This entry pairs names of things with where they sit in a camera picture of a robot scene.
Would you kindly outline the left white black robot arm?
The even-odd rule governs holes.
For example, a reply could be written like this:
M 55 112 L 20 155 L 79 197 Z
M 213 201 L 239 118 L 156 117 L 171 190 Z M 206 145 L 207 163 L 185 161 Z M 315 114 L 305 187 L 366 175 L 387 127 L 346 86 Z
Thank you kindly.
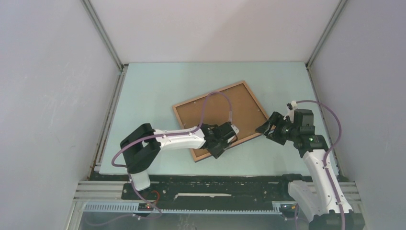
M 170 131 L 153 129 L 150 123 L 142 124 L 120 143 L 119 153 L 124 157 L 124 167 L 134 185 L 133 194 L 142 200 L 151 195 L 147 170 L 161 151 L 206 150 L 218 158 L 237 141 L 238 133 L 231 122 Z

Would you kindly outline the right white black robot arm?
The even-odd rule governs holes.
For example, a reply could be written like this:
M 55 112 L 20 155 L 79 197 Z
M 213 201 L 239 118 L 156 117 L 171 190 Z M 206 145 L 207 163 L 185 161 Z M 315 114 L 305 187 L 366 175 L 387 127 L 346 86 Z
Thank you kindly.
M 256 133 L 284 145 L 291 141 L 306 164 L 315 193 L 306 182 L 292 180 L 279 186 L 279 196 L 294 199 L 309 222 L 310 230 L 362 230 L 365 220 L 353 211 L 339 182 L 330 170 L 328 145 L 322 135 L 315 134 L 314 114 L 308 109 L 293 108 L 288 115 L 273 112 L 269 119 L 256 128 Z

